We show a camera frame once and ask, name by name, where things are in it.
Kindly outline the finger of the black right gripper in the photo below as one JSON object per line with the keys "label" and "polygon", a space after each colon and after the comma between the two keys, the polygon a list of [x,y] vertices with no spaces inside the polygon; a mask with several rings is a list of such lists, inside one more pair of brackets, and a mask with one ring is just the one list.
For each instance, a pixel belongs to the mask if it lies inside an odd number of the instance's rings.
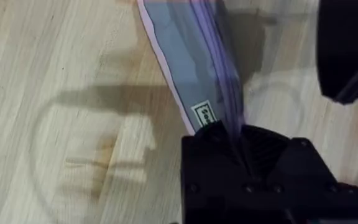
{"label": "finger of the black right gripper", "polygon": [[358,99],[358,0],[320,0],[316,65],[323,96],[342,105]]}

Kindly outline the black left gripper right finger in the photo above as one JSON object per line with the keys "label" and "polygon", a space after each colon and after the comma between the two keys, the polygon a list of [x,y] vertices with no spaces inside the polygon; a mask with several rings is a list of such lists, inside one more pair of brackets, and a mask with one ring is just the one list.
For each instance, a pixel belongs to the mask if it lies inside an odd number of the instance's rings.
{"label": "black left gripper right finger", "polygon": [[243,199],[332,199],[338,182],[313,144],[244,125],[241,154],[247,175],[239,183]]}

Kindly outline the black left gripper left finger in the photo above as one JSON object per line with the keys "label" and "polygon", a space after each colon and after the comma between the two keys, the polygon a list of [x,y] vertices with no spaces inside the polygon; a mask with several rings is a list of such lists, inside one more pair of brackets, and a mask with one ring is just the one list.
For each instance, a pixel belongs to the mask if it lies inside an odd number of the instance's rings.
{"label": "black left gripper left finger", "polygon": [[182,198],[254,198],[248,147],[253,131],[253,126],[241,126],[240,138],[233,142],[218,121],[183,137]]}

